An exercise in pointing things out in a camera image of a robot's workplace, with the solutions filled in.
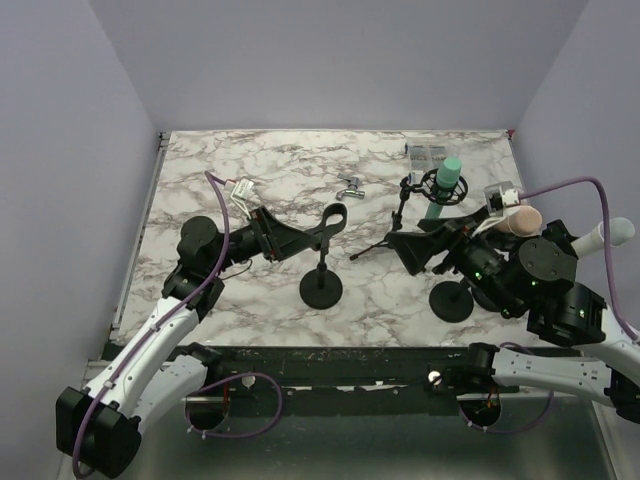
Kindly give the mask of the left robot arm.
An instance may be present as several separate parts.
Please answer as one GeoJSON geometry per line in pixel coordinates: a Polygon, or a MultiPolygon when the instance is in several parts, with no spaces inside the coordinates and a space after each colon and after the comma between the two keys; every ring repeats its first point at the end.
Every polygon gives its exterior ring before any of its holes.
{"type": "Polygon", "coordinates": [[[213,310],[224,283],[221,272],[261,255],[283,261],[318,251],[332,233],[325,219],[302,230],[277,220],[266,208],[250,212],[247,226],[233,231],[195,216],[181,227],[176,267],[166,278],[151,314],[133,339],[81,389],[67,387],[55,403],[57,449],[72,460],[73,474],[120,476],[133,462],[143,432],[182,397],[214,393],[220,368],[196,353],[169,354],[213,310]]]}

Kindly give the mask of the black round-base mic stand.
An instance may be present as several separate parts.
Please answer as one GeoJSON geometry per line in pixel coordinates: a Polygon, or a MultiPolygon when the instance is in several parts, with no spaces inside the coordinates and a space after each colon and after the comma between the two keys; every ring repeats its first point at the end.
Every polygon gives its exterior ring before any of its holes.
{"type": "Polygon", "coordinates": [[[326,256],[330,239],[340,233],[347,223],[347,208],[342,203],[329,205],[320,223],[319,262],[315,270],[307,272],[299,284],[302,301],[312,309],[326,310],[336,305],[342,297],[343,285],[339,276],[328,269],[326,256]]]}

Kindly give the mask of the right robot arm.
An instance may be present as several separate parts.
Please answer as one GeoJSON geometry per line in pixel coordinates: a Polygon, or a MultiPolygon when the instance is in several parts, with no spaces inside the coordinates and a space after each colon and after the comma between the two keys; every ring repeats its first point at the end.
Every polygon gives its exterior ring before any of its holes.
{"type": "Polygon", "coordinates": [[[444,387],[458,393],[529,386],[581,396],[639,420],[639,345],[618,324],[603,297],[576,281],[578,256],[560,221],[520,240],[503,256],[488,241],[485,208],[471,215],[427,220],[415,232],[391,231],[385,239],[406,270],[418,274],[436,256],[436,275],[453,271],[461,282],[436,285],[429,304],[442,320],[463,318],[460,308],[481,291],[505,319],[526,317],[528,332],[576,357],[543,357],[486,343],[468,347],[461,365],[444,371],[444,387]]]}

